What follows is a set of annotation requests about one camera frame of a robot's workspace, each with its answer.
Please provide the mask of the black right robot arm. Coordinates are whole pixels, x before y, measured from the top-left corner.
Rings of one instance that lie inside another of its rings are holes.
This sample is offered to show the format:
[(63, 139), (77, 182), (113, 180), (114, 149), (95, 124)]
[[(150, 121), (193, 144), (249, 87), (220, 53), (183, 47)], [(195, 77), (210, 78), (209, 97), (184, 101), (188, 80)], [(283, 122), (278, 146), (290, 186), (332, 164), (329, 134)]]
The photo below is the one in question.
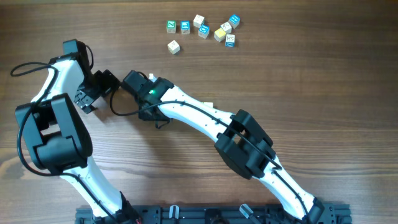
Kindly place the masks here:
[(225, 164), (245, 179), (255, 178), (301, 222), (316, 223), (323, 204), (306, 192), (282, 167), (272, 139), (247, 111), (230, 113), (198, 101), (164, 78), (131, 71), (121, 86), (139, 106), (143, 120), (176, 119), (208, 136)]

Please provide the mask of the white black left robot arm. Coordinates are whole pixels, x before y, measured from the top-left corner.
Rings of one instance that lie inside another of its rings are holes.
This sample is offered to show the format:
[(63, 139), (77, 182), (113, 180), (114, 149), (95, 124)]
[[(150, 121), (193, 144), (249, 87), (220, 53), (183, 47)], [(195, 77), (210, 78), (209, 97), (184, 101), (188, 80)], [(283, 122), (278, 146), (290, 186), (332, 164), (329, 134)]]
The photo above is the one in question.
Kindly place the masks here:
[(63, 43), (63, 55), (34, 70), (49, 75), (30, 103), (15, 110), (17, 153), (22, 165), (42, 177), (61, 177), (91, 207), (90, 223), (140, 223), (140, 214), (106, 179), (93, 159), (90, 134), (76, 108), (85, 113), (120, 82), (109, 71), (92, 73), (93, 53), (83, 42)]

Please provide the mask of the small white red-drawing block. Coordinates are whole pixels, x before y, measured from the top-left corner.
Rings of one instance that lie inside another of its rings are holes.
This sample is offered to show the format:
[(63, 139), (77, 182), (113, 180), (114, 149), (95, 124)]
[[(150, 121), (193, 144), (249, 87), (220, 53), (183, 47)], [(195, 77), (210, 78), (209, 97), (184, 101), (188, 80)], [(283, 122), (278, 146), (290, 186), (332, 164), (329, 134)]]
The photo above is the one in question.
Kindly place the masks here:
[(213, 103), (212, 102), (203, 102), (203, 104), (213, 108)]

